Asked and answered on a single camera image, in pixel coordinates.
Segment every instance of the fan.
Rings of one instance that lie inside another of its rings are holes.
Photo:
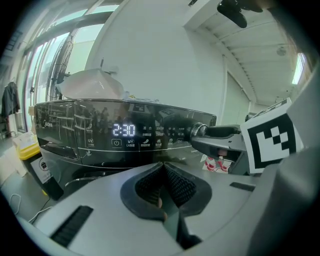
[[[74,40],[72,36],[66,37],[59,45],[50,66],[49,75],[47,78],[47,101],[61,100],[62,95],[57,90],[56,85],[61,84],[65,77],[68,77],[69,74],[66,74],[66,68],[70,58],[71,51],[74,46]]]

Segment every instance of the power button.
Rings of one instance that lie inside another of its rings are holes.
[[[122,141],[120,138],[113,138],[111,140],[111,145],[113,148],[121,148],[122,147]]]

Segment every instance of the black jacket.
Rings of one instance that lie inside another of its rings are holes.
[[[7,118],[20,109],[18,89],[15,82],[10,82],[5,88],[2,96],[1,116]]]

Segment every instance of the midea logo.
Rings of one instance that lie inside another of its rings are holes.
[[[43,121],[43,125],[44,125],[44,127],[52,127],[52,123],[47,122],[46,120]]]

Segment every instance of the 2:30 display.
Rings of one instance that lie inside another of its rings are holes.
[[[122,127],[115,123],[113,125],[112,134],[114,136],[133,137],[135,136],[136,127],[133,124],[123,124]]]

